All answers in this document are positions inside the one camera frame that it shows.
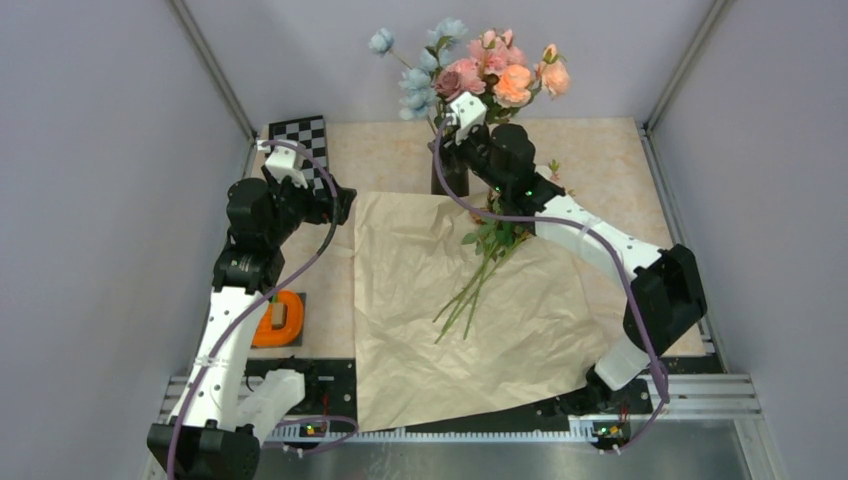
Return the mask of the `small pink flower bunch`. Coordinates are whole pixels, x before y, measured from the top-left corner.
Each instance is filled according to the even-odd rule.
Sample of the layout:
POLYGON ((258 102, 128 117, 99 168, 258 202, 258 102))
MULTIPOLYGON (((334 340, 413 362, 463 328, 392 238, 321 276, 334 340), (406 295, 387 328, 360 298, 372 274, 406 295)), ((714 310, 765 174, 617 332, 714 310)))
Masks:
POLYGON ((474 229, 463 236, 461 244, 474 246, 475 254, 480 257, 480 265, 468 282, 434 317, 434 323, 445 317, 434 344, 439 344, 461 319, 465 321, 462 339, 466 340, 477 311, 483 303, 481 297, 485 285, 497 274, 498 270, 516 253, 524 259, 531 255, 539 256, 542 248, 548 247, 546 243, 537 240, 529 226, 492 219, 475 211, 470 211, 469 215, 474 229))

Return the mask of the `orange paper bouquet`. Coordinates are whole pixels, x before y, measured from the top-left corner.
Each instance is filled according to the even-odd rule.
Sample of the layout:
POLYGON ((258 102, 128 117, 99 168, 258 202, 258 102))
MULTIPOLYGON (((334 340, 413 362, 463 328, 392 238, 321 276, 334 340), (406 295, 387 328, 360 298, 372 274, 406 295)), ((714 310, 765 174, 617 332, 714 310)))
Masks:
POLYGON ((504 263, 484 262, 463 243, 470 214, 442 196, 365 193, 354 221, 362 430, 569 393, 610 351, 566 248, 530 238, 504 263))

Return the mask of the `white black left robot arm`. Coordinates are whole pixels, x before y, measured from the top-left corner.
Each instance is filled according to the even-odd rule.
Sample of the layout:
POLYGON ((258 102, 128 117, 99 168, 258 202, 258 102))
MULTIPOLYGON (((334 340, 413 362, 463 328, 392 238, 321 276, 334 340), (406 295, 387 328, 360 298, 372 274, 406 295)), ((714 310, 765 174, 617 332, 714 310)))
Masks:
POLYGON ((319 404, 320 386, 293 369, 266 373, 239 394, 248 357, 273 296, 324 254, 344 224, 353 189, 338 185, 310 151, 291 140, 259 140, 260 178, 227 192, 227 242, 214 267, 203 335, 185 387, 147 447, 168 479, 251 479, 261 449, 292 409, 319 404))

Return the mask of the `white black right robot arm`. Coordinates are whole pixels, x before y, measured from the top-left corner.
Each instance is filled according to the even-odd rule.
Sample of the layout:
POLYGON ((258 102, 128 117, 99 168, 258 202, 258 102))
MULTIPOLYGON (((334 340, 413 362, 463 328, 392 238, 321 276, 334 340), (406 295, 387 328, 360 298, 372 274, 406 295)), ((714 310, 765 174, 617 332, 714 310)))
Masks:
POLYGON ((587 375, 586 397, 594 409, 614 411, 626 400, 626 385, 643 370, 668 398, 659 357, 707 313, 695 254, 682 244, 662 248, 643 241, 591 213, 538 172, 535 146, 522 126, 491 128, 486 114, 483 100, 470 93, 448 104, 434 139, 437 176, 444 176, 443 154, 459 160, 501 204, 497 213, 477 215, 524 227, 620 283, 627 298, 626 335, 587 375))

